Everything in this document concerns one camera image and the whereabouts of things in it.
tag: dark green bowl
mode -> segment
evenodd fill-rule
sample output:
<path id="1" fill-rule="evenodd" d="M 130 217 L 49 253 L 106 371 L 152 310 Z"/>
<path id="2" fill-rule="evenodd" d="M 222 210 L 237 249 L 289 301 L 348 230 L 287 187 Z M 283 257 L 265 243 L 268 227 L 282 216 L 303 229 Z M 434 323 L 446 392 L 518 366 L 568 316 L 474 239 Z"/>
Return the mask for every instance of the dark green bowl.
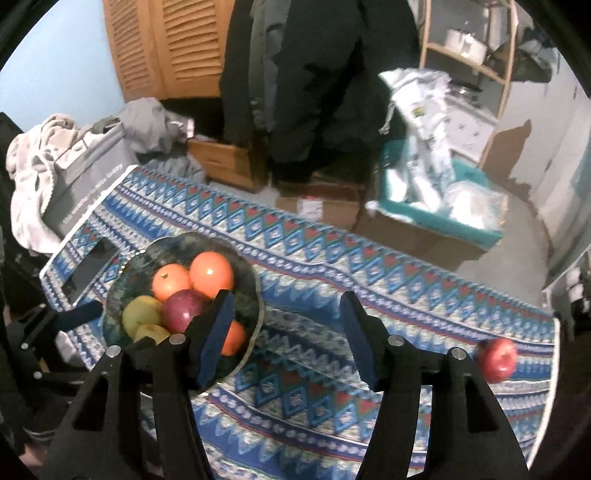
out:
<path id="1" fill-rule="evenodd" d="M 214 381 L 241 368 L 252 351 L 265 311 L 258 276 L 230 243 L 198 232 L 160 238 L 130 258 L 121 268 L 119 277 L 107 293 L 102 318 L 103 337 L 107 346 L 124 347 L 132 343 L 121 325 L 121 313 L 134 298 L 152 295 L 152 278 L 161 267 L 178 263 L 188 268 L 193 258 L 205 251 L 221 253 L 230 262 L 234 272 L 236 321 L 244 326 L 250 338 L 248 348 L 242 349 L 239 355 L 221 357 Z"/>

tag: green apple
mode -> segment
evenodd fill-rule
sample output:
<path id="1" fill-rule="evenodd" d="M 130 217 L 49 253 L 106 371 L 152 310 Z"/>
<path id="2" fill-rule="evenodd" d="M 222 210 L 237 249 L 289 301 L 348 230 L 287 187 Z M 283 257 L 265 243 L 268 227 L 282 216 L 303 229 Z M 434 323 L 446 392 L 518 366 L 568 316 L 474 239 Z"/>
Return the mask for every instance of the green apple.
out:
<path id="1" fill-rule="evenodd" d="M 142 295 L 129 302 L 121 314 L 123 329 L 131 338 L 135 338 L 141 325 L 160 325 L 162 303 L 148 295 Z"/>
<path id="2" fill-rule="evenodd" d="M 141 340 L 144 337 L 154 339 L 156 344 L 164 342 L 170 336 L 170 332 L 160 325 L 140 325 L 138 333 L 135 334 L 134 342 Z"/>

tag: metal bolt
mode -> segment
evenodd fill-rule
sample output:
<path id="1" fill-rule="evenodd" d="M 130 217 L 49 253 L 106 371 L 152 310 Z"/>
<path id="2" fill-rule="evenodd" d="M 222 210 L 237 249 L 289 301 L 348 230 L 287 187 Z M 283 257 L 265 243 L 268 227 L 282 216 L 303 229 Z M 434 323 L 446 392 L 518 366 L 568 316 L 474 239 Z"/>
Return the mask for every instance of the metal bolt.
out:
<path id="1" fill-rule="evenodd" d="M 168 337 L 168 341 L 173 345 L 180 345 L 183 343 L 187 337 L 185 337 L 182 333 L 173 333 L 170 337 Z"/>
<path id="2" fill-rule="evenodd" d="M 456 360 L 464 360 L 467 357 L 467 353 L 463 348 L 456 346 L 452 348 L 452 357 Z"/>
<path id="3" fill-rule="evenodd" d="M 121 347 L 119 345 L 111 345 L 105 353 L 108 357 L 115 358 L 121 353 Z"/>
<path id="4" fill-rule="evenodd" d="M 390 335 L 388 337 L 388 343 L 392 346 L 403 346 L 404 338 L 400 335 Z"/>

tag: wooden drawer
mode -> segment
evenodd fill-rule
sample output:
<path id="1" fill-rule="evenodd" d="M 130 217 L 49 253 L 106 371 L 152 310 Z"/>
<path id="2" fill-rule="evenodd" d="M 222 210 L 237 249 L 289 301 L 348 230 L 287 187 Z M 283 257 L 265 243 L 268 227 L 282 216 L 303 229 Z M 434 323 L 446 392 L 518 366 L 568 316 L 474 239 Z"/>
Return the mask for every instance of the wooden drawer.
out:
<path id="1" fill-rule="evenodd" d="M 212 179 L 248 190 L 266 183 L 264 158 L 254 150 L 199 140 L 189 140 L 188 149 Z"/>

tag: table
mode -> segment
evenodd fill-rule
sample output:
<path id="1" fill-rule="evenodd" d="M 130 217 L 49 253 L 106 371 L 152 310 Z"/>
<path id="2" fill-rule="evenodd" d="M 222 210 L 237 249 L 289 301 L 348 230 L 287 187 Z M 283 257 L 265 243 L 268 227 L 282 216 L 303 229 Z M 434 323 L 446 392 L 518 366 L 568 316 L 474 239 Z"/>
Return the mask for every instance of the table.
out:
<path id="1" fill-rule="evenodd" d="M 224 478 L 353 480 L 381 395 L 356 372 L 338 324 L 341 292 L 415 346 L 446 352 L 511 338 L 513 377 L 492 385 L 531 464 L 550 415 L 558 373 L 559 326 L 547 313 L 349 232 L 311 223 L 206 186 L 136 168 L 65 240 L 41 274 L 50 304 L 71 308 L 61 285 L 97 242 L 119 253 L 89 284 L 103 300 L 119 269 L 150 242 L 197 230 L 231 242 L 261 281 L 265 319 L 240 372 L 193 400 L 215 474 Z M 100 319 L 69 332 L 91 368 L 104 352 Z M 431 391 L 421 405 L 410 472 L 424 466 Z M 145 427 L 153 429 L 150 419 Z"/>

